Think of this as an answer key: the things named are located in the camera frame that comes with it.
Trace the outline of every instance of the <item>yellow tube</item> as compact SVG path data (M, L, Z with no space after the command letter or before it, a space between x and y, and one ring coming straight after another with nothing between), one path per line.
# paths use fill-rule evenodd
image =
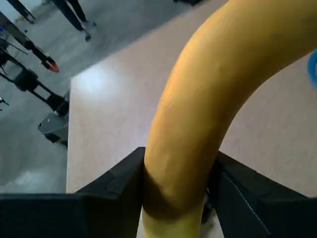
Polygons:
M147 238L199 237L208 174L234 116L263 82L316 46L316 0L231 0L197 30L149 134Z

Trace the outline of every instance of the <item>red tip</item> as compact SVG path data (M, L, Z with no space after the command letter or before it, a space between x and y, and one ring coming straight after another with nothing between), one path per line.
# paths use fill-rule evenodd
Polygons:
M55 62L50 64L49 70L52 71L52 72L55 72L55 73L59 72L59 68L58 68L58 66L57 66L57 64Z

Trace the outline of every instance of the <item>blue object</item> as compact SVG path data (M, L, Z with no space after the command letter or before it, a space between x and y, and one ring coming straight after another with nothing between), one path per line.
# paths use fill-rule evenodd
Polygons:
M309 77L311 78L313 85L317 88L316 63L317 63L317 50L315 50L312 53L307 64L307 71L308 71Z

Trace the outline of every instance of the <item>gray concrete floor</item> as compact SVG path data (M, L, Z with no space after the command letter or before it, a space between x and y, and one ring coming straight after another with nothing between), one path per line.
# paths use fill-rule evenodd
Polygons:
M18 24L58 63L59 74L44 69L31 53L25 56L9 49L46 86L61 95L69 90L71 77L189 9L172 0L80 3L86 16L98 24L89 43L51 4L34 12L35 25ZM11 76L19 71L9 63L5 69ZM37 123L50 112L49 107L4 80L0 80L0 97L10 103L9 107L0 105L0 192L65 192L67 150L50 143L37 130Z

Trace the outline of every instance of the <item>beige table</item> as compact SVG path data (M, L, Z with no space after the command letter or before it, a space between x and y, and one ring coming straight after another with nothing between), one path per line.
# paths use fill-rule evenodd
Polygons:
M190 10L72 79L67 192L145 146L179 53L224 2L211 0ZM305 195L317 195L317 98L306 61L280 72L251 97L221 150ZM209 233L221 237L218 226Z

